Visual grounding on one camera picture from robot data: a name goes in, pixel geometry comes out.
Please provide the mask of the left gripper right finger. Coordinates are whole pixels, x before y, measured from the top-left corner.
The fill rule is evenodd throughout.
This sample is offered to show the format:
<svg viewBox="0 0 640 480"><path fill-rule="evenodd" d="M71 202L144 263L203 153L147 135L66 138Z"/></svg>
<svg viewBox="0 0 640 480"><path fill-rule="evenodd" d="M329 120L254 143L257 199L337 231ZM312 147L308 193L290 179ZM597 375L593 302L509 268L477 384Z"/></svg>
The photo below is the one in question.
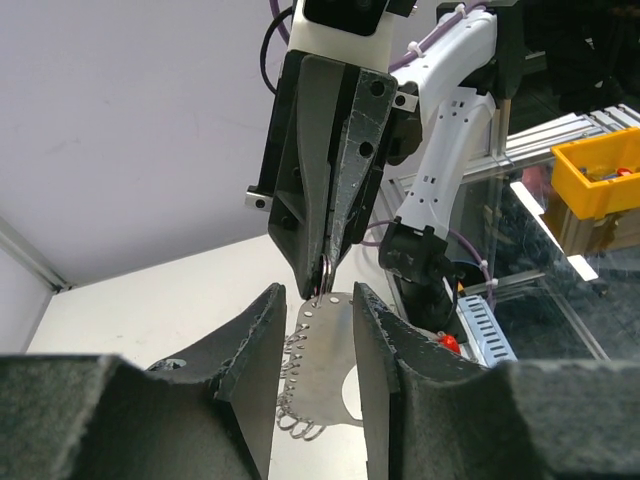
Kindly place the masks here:
<svg viewBox="0 0 640 480"><path fill-rule="evenodd" d="M353 290L371 479L635 479L639 366L506 361L483 367Z"/></svg>

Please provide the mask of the red handled metal keyring holder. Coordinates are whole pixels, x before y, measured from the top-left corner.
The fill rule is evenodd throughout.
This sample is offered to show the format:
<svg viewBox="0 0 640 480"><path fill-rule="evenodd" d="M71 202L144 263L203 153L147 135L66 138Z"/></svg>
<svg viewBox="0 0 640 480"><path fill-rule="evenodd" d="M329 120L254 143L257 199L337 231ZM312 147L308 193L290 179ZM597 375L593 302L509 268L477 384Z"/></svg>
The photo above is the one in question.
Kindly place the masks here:
<svg viewBox="0 0 640 480"><path fill-rule="evenodd" d="M311 442L335 425L360 427L347 408L343 385L356 367L353 300L331 290L333 266L321 257L319 287L300 307L284 341L276 425L294 440Z"/></svg>

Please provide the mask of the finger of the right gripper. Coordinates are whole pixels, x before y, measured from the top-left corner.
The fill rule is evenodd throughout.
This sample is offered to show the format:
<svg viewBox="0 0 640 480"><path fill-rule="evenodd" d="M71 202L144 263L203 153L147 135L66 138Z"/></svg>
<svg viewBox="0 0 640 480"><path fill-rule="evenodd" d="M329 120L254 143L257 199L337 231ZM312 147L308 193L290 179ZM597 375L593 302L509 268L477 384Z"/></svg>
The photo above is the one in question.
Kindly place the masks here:
<svg viewBox="0 0 640 480"><path fill-rule="evenodd" d="M324 254L336 271L354 243L363 190L380 145L397 91L396 79L369 69L359 71L333 174Z"/></svg>
<svg viewBox="0 0 640 480"><path fill-rule="evenodd" d="M310 298L320 285L321 255L331 184L330 147L344 67L316 55L301 62L296 97L296 143L305 220L296 271L299 293Z"/></svg>

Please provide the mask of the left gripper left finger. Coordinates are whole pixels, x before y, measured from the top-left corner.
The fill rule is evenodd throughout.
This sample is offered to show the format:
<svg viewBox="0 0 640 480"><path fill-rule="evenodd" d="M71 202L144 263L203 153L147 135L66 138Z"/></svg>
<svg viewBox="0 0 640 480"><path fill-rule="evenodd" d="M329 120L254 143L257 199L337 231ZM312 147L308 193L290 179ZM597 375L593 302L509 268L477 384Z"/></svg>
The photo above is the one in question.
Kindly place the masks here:
<svg viewBox="0 0 640 480"><path fill-rule="evenodd" d="M117 355L1 359L5 479L265 479L286 289L147 369Z"/></svg>

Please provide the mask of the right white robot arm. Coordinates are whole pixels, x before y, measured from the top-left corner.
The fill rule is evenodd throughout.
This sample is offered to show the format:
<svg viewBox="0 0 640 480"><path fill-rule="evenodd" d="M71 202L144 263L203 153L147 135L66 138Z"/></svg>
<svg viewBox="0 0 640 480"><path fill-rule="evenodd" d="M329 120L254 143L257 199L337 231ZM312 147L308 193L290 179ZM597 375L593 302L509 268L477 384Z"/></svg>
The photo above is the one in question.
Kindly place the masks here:
<svg viewBox="0 0 640 480"><path fill-rule="evenodd" d="M450 217L468 161L507 82L503 49L514 3L462 1L389 61L394 16L410 1L297 1L277 99L286 110L269 232L298 293L320 299L364 236L384 166L420 165L379 248L380 266L407 283L420 325L440 328L457 306L446 255Z"/></svg>

